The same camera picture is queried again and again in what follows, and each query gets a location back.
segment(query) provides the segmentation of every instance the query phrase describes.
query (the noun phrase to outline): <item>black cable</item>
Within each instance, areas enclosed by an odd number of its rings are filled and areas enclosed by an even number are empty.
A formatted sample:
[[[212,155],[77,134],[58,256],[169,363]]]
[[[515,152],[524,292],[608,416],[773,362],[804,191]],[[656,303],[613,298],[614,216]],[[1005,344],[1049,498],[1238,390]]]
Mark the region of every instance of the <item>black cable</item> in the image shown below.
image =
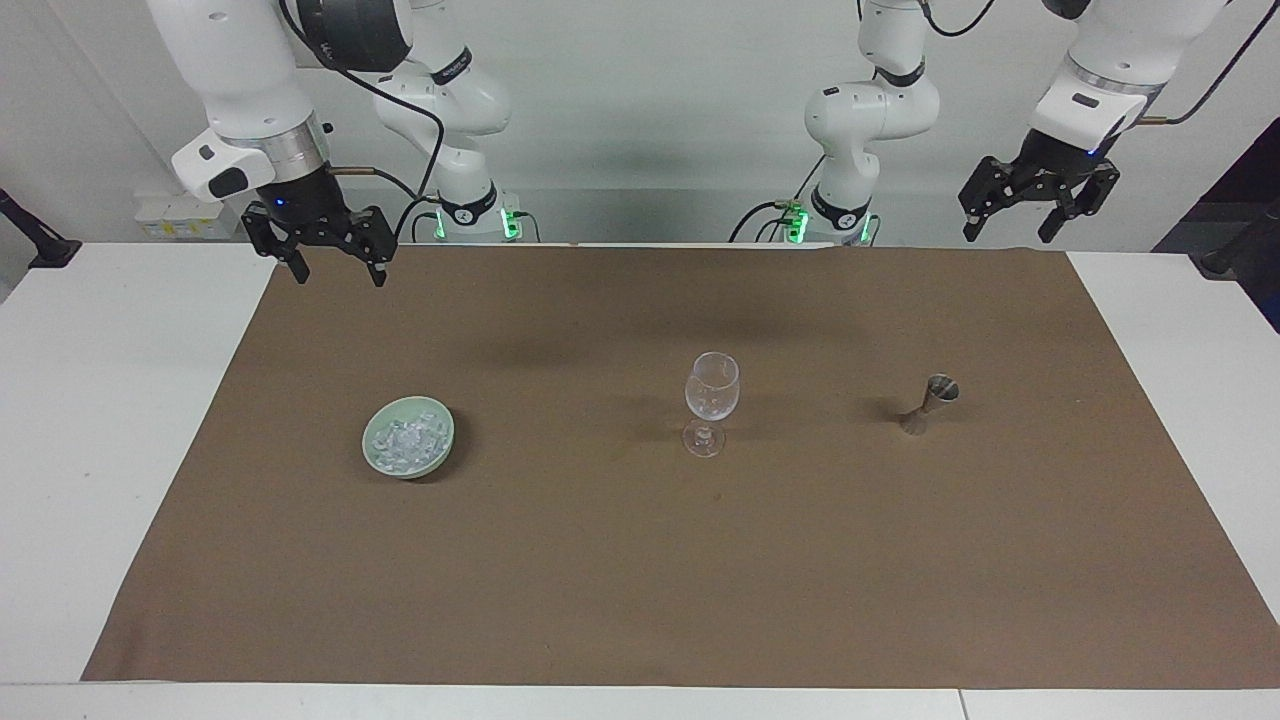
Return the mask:
[[[396,177],[396,176],[393,176],[393,174],[390,174],[387,170],[383,170],[380,168],[371,168],[371,167],[360,167],[360,168],[337,167],[337,168],[329,168],[329,174],[332,174],[332,176],[339,176],[339,177],[342,177],[342,176],[348,176],[348,177],[349,176],[378,176],[378,177],[383,178],[384,181],[390,182],[396,187],[401,188],[404,192],[404,195],[410,196],[410,199],[417,197],[416,195],[413,195],[413,191],[408,187],[408,184],[404,183],[404,181],[399,179],[398,177]]]
[[[525,213],[524,210],[516,213],[515,217],[516,218],[529,218],[530,220],[534,222],[534,237],[536,238],[538,245],[541,245],[543,243],[543,231],[541,231],[541,228],[538,227],[538,218],[535,218],[532,213]]]
[[[429,118],[431,122],[435,123],[435,127],[438,129],[435,135],[435,147],[431,150],[431,158],[426,163],[426,172],[422,173],[422,182],[420,182],[417,186],[417,195],[415,196],[413,201],[408,204],[408,208],[404,208],[404,213],[401,215],[399,222],[396,223],[396,237],[399,237],[401,231],[404,229],[404,222],[408,219],[408,214],[412,213],[413,208],[422,201],[422,193],[426,192],[426,183],[431,179],[431,173],[435,170],[435,161],[439,159],[440,147],[444,145],[444,120],[442,120],[439,115],[428,110],[426,108],[419,108],[412,102],[406,102],[399,97],[390,95],[389,92],[384,92],[381,88],[375,87],[365,82],[364,79],[353,76],[351,70],[339,67],[337,63],[329,60],[328,55],[325,55],[315,45],[311,45],[311,41],[307,40],[306,33],[302,32],[302,28],[298,27],[298,23],[294,22],[293,15],[289,13],[289,6],[285,3],[285,0],[279,0],[279,5],[280,5],[280,14],[284,15],[284,23],[289,26],[289,31],[292,31],[293,35],[296,35],[298,40],[301,40],[302,44],[306,45],[308,50],[311,50],[311,54],[316,56],[316,60],[319,60],[321,65],[340,74],[342,77],[358,85],[360,87],[367,90],[369,92],[372,92],[374,95],[381,97],[383,100],[387,100],[388,102],[394,102],[401,108],[412,110],[420,115]]]
[[[800,181],[800,187],[796,188],[796,192],[795,195],[791,196],[791,200],[800,200],[800,193],[804,192],[805,186],[809,184],[809,181],[813,179],[813,176],[818,172],[818,168],[822,167],[822,161],[826,159],[827,159],[826,155],[820,155],[818,158],[818,161],[813,164],[813,168],[809,170],[809,174],[805,176],[803,181]],[[769,233],[769,242],[773,242],[773,237],[778,233],[778,227],[781,225],[781,220],[786,217],[787,217],[786,210],[783,210],[782,214],[778,215],[780,224],[774,225],[773,232]]]
[[[987,17],[987,12],[991,10],[991,6],[995,5],[995,4],[996,4],[996,0],[987,0],[987,4],[983,5],[982,12],[978,13],[978,17],[974,18],[973,22],[970,22],[969,24],[964,26],[960,29],[942,29],[942,28],[940,28],[938,23],[933,22],[933,9],[929,8],[928,0],[922,0],[920,1],[920,9],[924,10],[924,19],[929,22],[929,27],[933,28],[933,32],[941,35],[942,37],[960,37],[961,35],[964,35],[964,33],[969,32],[970,29],[978,27],[978,23],[982,22],[982,18]]]
[[[422,218],[439,219],[440,217],[435,213],[422,213],[419,217],[413,218],[413,223],[408,228],[408,236],[415,245],[417,245],[417,222],[421,220]]]
[[[750,220],[753,215],[755,215],[756,213],[763,213],[764,210],[768,210],[769,208],[773,208],[776,205],[777,202],[771,200],[768,202],[760,202],[755,208],[748,210],[746,214],[742,215],[742,219],[737,222],[737,225],[733,228],[733,232],[730,233],[728,241],[733,242],[735,240],[737,240],[737,233],[742,232],[742,225],[745,225],[746,222]]]
[[[753,242],[760,242],[760,237],[764,236],[764,231],[768,229],[769,225],[773,225],[773,232],[778,232],[778,225],[781,224],[782,220],[769,220],[764,223],[763,225],[760,225],[760,229],[755,231],[755,240]],[[769,242],[773,242],[772,234],[769,236]]]
[[[401,219],[399,222],[396,223],[396,228],[393,229],[392,233],[393,237],[396,237],[396,240],[399,240],[399,234],[404,232],[404,224],[408,222],[408,214],[413,211],[413,208],[417,208],[424,202],[429,202],[429,200],[426,197],[416,197],[413,199],[412,202],[408,204],[408,206],[404,208],[404,211],[401,213]]]
[[[1226,76],[1229,76],[1231,70],[1235,69],[1235,64],[1240,61],[1240,58],[1243,58],[1244,53],[1249,49],[1251,45],[1253,45],[1253,41],[1257,40],[1260,35],[1262,35],[1262,29],[1267,27],[1268,22],[1271,22],[1271,17],[1276,14],[1277,8],[1280,8],[1280,0],[1275,0],[1274,3],[1271,3],[1271,9],[1267,10],[1267,14],[1262,15],[1262,19],[1258,20],[1257,27],[1253,28],[1253,32],[1249,33],[1249,37],[1244,40],[1244,44],[1240,45],[1240,49],[1236,50],[1235,55],[1231,56],[1231,61],[1228,63],[1225,68],[1222,68],[1222,72],[1217,76],[1217,79],[1213,81],[1213,85],[1208,86],[1208,90],[1206,90],[1204,95],[1202,95],[1201,99],[1194,105],[1192,105],[1190,110],[1187,110],[1187,113],[1179,118],[1170,118],[1160,124],[1162,126],[1181,124],[1185,123],[1188,119],[1190,119],[1192,115],[1198,113],[1199,109],[1203,108],[1206,102],[1208,102],[1208,99],[1212,97],[1215,92],[1217,92],[1217,86],[1222,85],[1222,81],[1226,79]]]

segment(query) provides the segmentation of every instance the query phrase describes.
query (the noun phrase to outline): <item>table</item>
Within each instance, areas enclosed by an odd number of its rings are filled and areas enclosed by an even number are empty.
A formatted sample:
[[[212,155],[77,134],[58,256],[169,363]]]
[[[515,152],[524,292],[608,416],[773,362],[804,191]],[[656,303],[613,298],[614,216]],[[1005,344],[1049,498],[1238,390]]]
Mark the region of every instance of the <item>table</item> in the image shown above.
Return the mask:
[[[1236,286],[1202,281],[1185,258],[1071,261],[1280,618],[1280,446],[1267,442],[1280,420],[1280,384],[1268,382],[1280,336]],[[78,684],[270,270],[243,246],[91,245],[64,270],[32,272],[0,305],[0,715],[1280,716],[1280,691]]]

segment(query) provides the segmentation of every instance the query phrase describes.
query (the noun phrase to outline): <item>bowl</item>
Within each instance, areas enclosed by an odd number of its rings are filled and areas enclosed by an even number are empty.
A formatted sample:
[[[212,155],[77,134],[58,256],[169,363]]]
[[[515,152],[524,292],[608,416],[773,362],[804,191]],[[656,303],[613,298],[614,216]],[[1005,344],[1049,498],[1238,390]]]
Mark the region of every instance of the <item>bowl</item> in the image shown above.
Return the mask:
[[[378,465],[375,465],[374,452],[376,451],[374,450],[374,437],[379,432],[388,428],[396,420],[399,420],[402,423],[410,423],[421,416],[422,413],[435,413],[436,415],[444,418],[444,424],[447,427],[445,442],[448,442],[448,447],[444,448],[444,452],[440,454],[439,457],[433,460],[426,468],[407,473],[388,473],[387,470],[383,470]],[[422,396],[402,397],[394,402],[388,404],[381,410],[375,413],[372,418],[369,419],[369,424],[365,425],[365,434],[361,438],[361,446],[365,452],[365,462],[369,462],[369,466],[372,468],[374,470],[378,470],[379,473],[390,478],[396,478],[398,480],[416,480],[419,478],[429,475],[433,470],[439,468],[444,462],[444,460],[449,456],[449,451],[453,450],[453,415],[449,413],[449,409],[445,407],[443,402],[435,400],[434,397],[422,397]]]

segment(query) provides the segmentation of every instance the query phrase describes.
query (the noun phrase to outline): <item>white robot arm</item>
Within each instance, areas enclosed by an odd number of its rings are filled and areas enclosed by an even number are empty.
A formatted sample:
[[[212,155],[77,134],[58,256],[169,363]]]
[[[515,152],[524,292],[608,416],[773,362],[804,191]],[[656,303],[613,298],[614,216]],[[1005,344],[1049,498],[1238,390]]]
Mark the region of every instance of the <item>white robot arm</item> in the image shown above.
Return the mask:
[[[879,178],[879,159],[867,143],[920,135],[940,109],[938,90],[924,74],[928,24],[919,0],[869,0],[863,15],[858,47],[876,77],[818,91],[805,106],[805,127],[826,155],[805,199],[808,232],[836,242],[856,237]]]
[[[310,275],[300,246],[314,245],[362,260],[381,286],[396,255],[396,236],[379,208],[347,209],[275,4],[147,0],[147,5],[209,117],[209,129],[173,156],[183,186],[205,201],[257,191],[241,220],[259,255],[287,264],[298,282]],[[332,10],[323,22],[301,13],[303,26],[333,31],[315,40],[317,46],[356,47],[361,65],[394,67],[408,54],[404,0],[334,3]]]
[[[447,0],[412,0],[411,6],[413,46],[378,87],[438,115],[447,136],[440,138],[434,123],[383,97],[375,100],[378,117],[428,156],[442,143],[433,172],[444,210],[439,234],[509,240],[520,232],[512,219],[517,200],[494,183],[472,137],[502,132],[511,120],[511,99],[502,83],[476,67]]]
[[[1147,111],[1226,1],[1043,0],[1075,20],[1079,33],[1032,113],[1018,158],[984,158],[960,191],[965,237],[975,241],[991,215],[1024,200],[1056,202],[1039,228],[1043,242],[1068,220],[1096,214],[1120,178],[1106,159],[1111,146]]]

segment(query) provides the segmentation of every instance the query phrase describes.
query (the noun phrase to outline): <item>jigger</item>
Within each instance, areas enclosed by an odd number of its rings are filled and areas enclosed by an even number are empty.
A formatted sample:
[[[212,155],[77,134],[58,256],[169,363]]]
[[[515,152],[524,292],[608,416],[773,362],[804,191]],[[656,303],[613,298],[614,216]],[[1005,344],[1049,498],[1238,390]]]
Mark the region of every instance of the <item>jigger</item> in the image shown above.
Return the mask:
[[[937,374],[929,378],[924,388],[924,402],[899,419],[902,432],[909,436],[923,436],[929,429],[929,413],[946,407],[960,398],[960,386],[948,375]]]

